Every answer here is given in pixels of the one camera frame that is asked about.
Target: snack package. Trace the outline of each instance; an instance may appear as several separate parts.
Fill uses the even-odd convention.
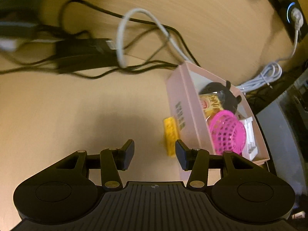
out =
[[[221,92],[199,95],[203,114],[208,124],[214,115],[216,115],[219,111],[224,110],[222,107],[224,99],[223,95],[224,94]]]

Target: ribbed black surface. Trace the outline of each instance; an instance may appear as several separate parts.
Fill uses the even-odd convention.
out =
[[[62,225],[23,221],[13,231],[294,231],[285,221],[250,225],[218,212],[202,192],[180,182],[129,182],[118,192],[106,193],[87,216]]]

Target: coiled white cable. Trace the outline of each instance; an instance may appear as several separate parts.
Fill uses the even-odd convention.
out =
[[[135,13],[143,13],[143,14],[147,15],[148,17],[150,17],[155,22],[155,24],[158,26],[158,28],[163,32],[163,34],[166,37],[169,37],[169,33],[165,29],[165,27],[149,11],[147,11],[145,9],[142,9],[142,8],[134,8],[134,9],[128,11],[124,15],[124,17],[121,20],[121,22],[119,23],[118,31],[117,31],[117,36],[116,36],[116,41],[115,41],[116,42],[116,55],[117,55],[117,59],[118,59],[120,67],[122,67],[122,68],[126,68],[127,67],[127,63],[125,61],[124,52],[123,52],[124,31],[125,31],[127,22],[129,21],[131,16],[133,14],[135,14]],[[182,50],[178,47],[178,45],[176,44],[175,40],[172,37],[170,37],[170,43],[173,45],[173,47],[176,49],[176,51],[180,54],[180,56],[182,58],[184,58],[186,61],[192,62],[192,60],[190,60],[190,58],[188,58],[182,52]]]
[[[261,73],[259,75],[257,75],[255,78],[237,86],[237,88],[240,89],[243,93],[247,93],[247,92],[258,89],[265,84],[270,86],[271,82],[277,81],[282,75],[282,68],[278,64],[278,62],[286,61],[286,60],[289,60],[293,57],[295,50],[296,50],[296,47],[297,47],[297,40],[298,40],[298,30],[296,29],[292,53],[286,58],[280,58],[280,59],[277,59],[276,61],[270,62],[269,64],[267,64],[264,67],[264,69],[261,71]]]

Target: yellow object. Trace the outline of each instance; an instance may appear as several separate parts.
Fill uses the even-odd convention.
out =
[[[179,139],[177,123],[173,117],[164,119],[167,154],[175,157],[175,142]]]

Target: white plug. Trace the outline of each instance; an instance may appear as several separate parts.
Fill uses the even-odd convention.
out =
[[[300,30],[304,24],[304,18],[301,11],[298,8],[292,9],[291,18],[295,23],[295,29]]]

